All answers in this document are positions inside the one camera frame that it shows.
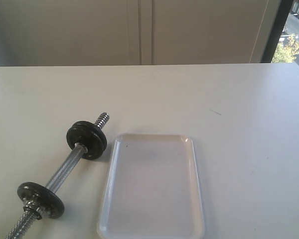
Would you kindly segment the black weight plate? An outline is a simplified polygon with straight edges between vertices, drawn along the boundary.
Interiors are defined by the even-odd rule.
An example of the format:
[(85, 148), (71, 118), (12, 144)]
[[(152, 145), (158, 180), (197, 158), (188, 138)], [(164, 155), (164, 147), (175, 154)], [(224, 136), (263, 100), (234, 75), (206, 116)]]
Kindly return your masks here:
[(84, 159), (98, 159), (105, 151), (100, 138), (85, 126), (69, 128), (66, 139), (71, 149), (75, 147), (75, 144), (86, 148), (86, 152), (83, 154)]
[(105, 136), (105, 134), (103, 133), (103, 131), (96, 126), (94, 123), (88, 122), (88, 121), (77, 121), (72, 125), (72, 128), (75, 126), (85, 126), (87, 127), (89, 130), (91, 130), (92, 132), (96, 133), (96, 135), (100, 138), (104, 150), (107, 148), (108, 142), (107, 142), (107, 138)]
[(63, 202), (49, 189), (34, 182), (19, 185), (17, 195), (23, 202), (24, 212), (34, 213), (36, 219), (57, 219), (64, 214)]

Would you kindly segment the black window frame post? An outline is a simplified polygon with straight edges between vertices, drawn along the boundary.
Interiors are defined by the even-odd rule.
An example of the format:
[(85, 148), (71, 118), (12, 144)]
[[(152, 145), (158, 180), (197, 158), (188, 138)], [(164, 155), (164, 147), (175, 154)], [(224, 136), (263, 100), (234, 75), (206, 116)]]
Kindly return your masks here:
[(261, 58), (261, 63), (271, 63), (293, 2), (293, 0), (280, 1), (279, 8), (277, 10), (274, 23), (269, 34), (269, 38), (267, 40), (266, 47)]

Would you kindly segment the white plastic tray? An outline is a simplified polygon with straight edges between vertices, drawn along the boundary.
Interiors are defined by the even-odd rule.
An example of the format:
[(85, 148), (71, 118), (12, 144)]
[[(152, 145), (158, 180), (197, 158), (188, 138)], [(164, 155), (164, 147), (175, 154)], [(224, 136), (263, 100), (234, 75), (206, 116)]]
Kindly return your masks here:
[(115, 138), (97, 233), (103, 239), (204, 238), (190, 137), (125, 133)]

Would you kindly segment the chrome threaded dumbbell bar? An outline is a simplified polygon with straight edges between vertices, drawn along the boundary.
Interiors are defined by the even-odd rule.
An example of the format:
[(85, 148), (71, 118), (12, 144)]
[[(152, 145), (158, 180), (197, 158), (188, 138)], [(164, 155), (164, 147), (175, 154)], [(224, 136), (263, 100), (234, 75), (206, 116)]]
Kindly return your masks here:
[[(101, 113), (97, 120), (94, 122), (101, 130), (105, 124), (109, 121), (110, 116), (107, 112)], [(65, 179), (77, 165), (80, 159), (83, 158), (83, 154), (86, 152), (86, 148), (80, 144), (75, 144), (75, 147), (69, 153), (67, 158), (61, 164), (61, 166), (56, 170), (53, 176), (49, 179), (46, 185), (47, 189), (52, 191), (54, 194), (58, 191), (60, 186), (64, 183)], [(7, 239), (21, 239), (26, 234), (31, 225), (38, 221), (34, 218), (34, 215), (29, 212), (24, 212), (21, 217), (18, 219), (14, 227), (9, 231), (6, 238)]]

